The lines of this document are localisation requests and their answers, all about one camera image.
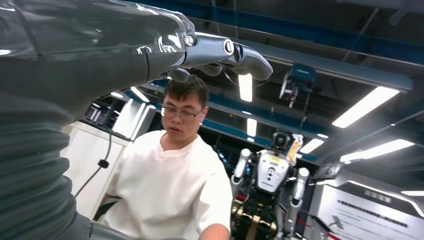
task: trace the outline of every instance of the robot chest panel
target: robot chest panel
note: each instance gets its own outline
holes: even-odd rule
[[[286,178],[289,167],[285,156],[263,154],[258,163],[257,186],[266,192],[275,193]]]

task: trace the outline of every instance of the white sign board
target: white sign board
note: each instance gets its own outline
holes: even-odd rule
[[[366,189],[360,197],[325,185],[317,216],[343,240],[424,240],[424,219],[388,207],[391,202]]]

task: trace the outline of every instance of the camera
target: camera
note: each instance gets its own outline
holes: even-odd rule
[[[290,142],[290,136],[285,132],[275,132],[272,135],[271,149],[275,152],[284,152]]]

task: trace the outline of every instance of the machine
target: machine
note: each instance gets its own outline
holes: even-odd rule
[[[293,134],[294,141],[287,151],[287,145],[291,138],[283,132],[273,135],[272,145],[252,153],[249,149],[243,149],[239,161],[231,177],[233,196],[237,196],[243,183],[245,171],[248,165],[253,164],[253,179],[249,186],[248,196],[245,202],[236,209],[232,215],[232,236],[235,240],[245,240],[248,231],[254,221],[257,220],[256,240],[288,239],[293,235],[297,215],[302,206],[302,198],[310,175],[307,168],[295,169],[296,153],[302,146],[302,136]],[[290,198],[290,205],[284,208],[285,217],[281,218],[280,203],[281,191],[288,179],[295,178],[295,185]]]
[[[317,72],[312,67],[293,63],[290,70],[284,76],[279,98],[286,98],[290,102],[288,106],[292,108],[299,92],[306,92],[308,95],[306,104],[308,104],[309,94],[315,86],[316,77]]]
[[[100,96],[224,67],[259,81],[273,72],[254,49],[196,32],[178,12],[119,0],[1,1],[1,239],[130,240],[76,211],[62,128]]]

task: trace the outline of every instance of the young man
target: young man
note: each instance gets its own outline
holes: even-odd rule
[[[197,134],[208,87],[197,76],[165,88],[165,130],[127,150],[105,199],[118,201],[100,222],[137,240],[228,240],[232,192],[223,164]]]

